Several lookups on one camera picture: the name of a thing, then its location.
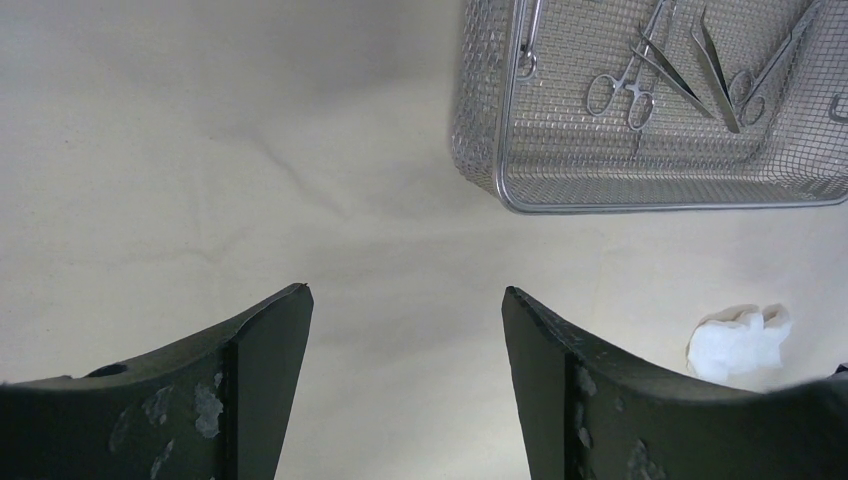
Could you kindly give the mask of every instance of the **metal mesh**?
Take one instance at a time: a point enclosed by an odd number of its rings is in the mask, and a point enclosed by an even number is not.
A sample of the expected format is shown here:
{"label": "metal mesh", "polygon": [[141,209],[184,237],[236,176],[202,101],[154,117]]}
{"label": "metal mesh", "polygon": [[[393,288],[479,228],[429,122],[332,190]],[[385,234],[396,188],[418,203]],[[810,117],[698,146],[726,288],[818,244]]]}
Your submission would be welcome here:
{"label": "metal mesh", "polygon": [[[706,23],[725,74],[758,74],[810,3],[710,0]],[[763,118],[740,134],[730,133],[720,119],[702,117],[648,68],[642,85],[652,88],[656,105],[642,131],[626,123],[630,92],[619,92],[606,115],[587,111],[590,82],[601,73],[621,75],[629,46],[655,5],[546,0],[536,44],[538,75],[516,83],[505,133],[505,184],[515,200],[560,205],[565,213],[575,206],[833,203],[848,195],[848,124],[828,115],[835,94],[845,95],[839,109],[848,115],[848,1],[824,0],[801,41],[760,89],[767,99]],[[668,0],[656,42],[665,45],[707,108],[718,112],[689,37],[704,5]],[[457,84],[455,163],[490,192],[511,12],[510,0],[468,1]]]}

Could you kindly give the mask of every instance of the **white sheet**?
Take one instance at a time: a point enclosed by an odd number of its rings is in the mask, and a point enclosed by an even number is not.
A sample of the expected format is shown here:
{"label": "white sheet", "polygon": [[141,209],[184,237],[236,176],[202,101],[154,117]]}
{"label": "white sheet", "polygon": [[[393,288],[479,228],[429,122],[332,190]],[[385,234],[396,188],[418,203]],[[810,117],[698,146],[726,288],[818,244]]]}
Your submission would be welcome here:
{"label": "white sheet", "polygon": [[681,319],[740,303],[796,319],[761,387],[846,361],[846,208],[526,218],[466,183],[460,13],[0,4],[0,378],[83,375],[307,281],[278,478],[491,480],[529,477],[510,284],[680,372]]}

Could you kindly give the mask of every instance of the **crumpled white tissue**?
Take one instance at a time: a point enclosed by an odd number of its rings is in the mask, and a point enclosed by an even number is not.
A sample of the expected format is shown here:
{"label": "crumpled white tissue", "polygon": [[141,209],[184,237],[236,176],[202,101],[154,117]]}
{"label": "crumpled white tissue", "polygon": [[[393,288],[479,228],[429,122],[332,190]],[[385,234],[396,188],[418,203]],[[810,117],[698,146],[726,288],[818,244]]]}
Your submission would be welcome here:
{"label": "crumpled white tissue", "polygon": [[743,305],[711,315],[695,329],[687,347],[687,367],[696,377],[724,384],[728,376],[759,368],[780,368],[780,344],[792,319],[782,305],[760,311]]}

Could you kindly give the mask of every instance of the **surgical scissors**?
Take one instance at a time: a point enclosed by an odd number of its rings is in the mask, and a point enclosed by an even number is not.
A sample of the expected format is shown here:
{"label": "surgical scissors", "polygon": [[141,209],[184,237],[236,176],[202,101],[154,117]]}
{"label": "surgical scissors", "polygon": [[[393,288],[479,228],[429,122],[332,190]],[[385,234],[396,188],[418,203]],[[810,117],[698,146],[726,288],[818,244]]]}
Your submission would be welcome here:
{"label": "surgical scissors", "polygon": [[[654,33],[656,33],[657,26],[659,22],[657,21],[660,17],[660,13],[662,12],[663,6],[665,5],[666,0],[657,0],[657,6],[654,8],[653,14],[651,14],[651,18],[648,20],[648,26],[645,32],[642,33],[643,36],[647,38],[653,38]],[[648,53],[648,47],[645,47],[644,54]],[[630,57],[630,61],[627,63],[627,67],[624,69],[624,72],[621,74],[620,78],[615,78],[610,74],[603,73],[595,77],[592,82],[589,84],[589,89],[586,92],[586,110],[594,117],[599,117],[605,114],[610,107],[612,106],[612,101],[615,98],[616,94],[624,88],[625,90],[629,90],[633,93],[633,100],[630,103],[630,108],[627,111],[627,126],[630,127],[631,130],[639,131],[647,125],[648,121],[654,114],[654,95],[648,90],[642,90],[640,86],[640,82],[642,80],[642,65],[640,64],[639,70],[636,73],[636,79],[632,83],[626,83],[627,77],[630,74],[630,69],[633,68],[636,60],[639,60],[639,56],[634,54]],[[592,108],[592,92],[599,88],[599,85],[602,83],[608,83],[610,85],[610,89],[608,89],[609,97],[604,107],[600,110],[595,110]],[[637,124],[633,121],[634,113],[636,113],[636,106],[639,104],[639,99],[645,98],[646,103],[646,112],[642,115],[642,123]]]}
{"label": "surgical scissors", "polygon": [[[769,75],[771,75],[771,72],[774,70],[777,63],[789,51],[789,47],[794,45],[795,42],[801,38],[801,34],[803,34],[804,30],[806,30],[810,23],[812,23],[815,13],[818,11],[819,5],[821,5],[821,0],[814,0],[813,3],[807,7],[807,10],[798,22],[794,27],[792,27],[792,31],[789,32],[789,36],[787,36],[786,39],[783,40],[783,43],[777,47],[777,51],[775,51],[774,55],[772,55],[769,59],[759,76],[754,78],[754,74],[751,70],[745,69],[737,73],[733,77],[733,80],[730,81],[730,100],[733,103],[733,106],[739,109],[737,115],[739,117],[739,123],[743,126],[747,127],[757,123],[757,121],[765,113],[766,99],[759,93],[760,87],[762,87],[765,81],[769,78]],[[753,112],[749,111],[749,107],[752,105],[756,105],[756,110]]]}

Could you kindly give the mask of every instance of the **metal basket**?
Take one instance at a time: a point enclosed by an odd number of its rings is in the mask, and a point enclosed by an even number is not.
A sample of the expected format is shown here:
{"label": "metal basket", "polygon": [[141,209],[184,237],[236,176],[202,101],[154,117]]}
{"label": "metal basket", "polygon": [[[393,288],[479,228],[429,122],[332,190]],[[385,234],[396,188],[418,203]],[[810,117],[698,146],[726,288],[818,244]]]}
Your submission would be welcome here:
{"label": "metal basket", "polygon": [[[468,0],[452,135],[462,174],[519,213],[848,198],[848,0],[665,0],[651,24],[659,1]],[[759,79],[773,67],[758,86],[762,118],[739,133],[715,114],[721,98],[693,55],[692,26],[704,13],[725,75],[747,70]],[[618,78],[631,48],[645,47],[639,32],[649,24],[653,43],[715,118],[654,68],[640,78],[653,95],[653,116],[641,128],[630,125],[629,91],[613,92],[602,115],[587,110],[598,101],[590,83],[604,73]],[[793,32],[797,41],[770,61]]]}

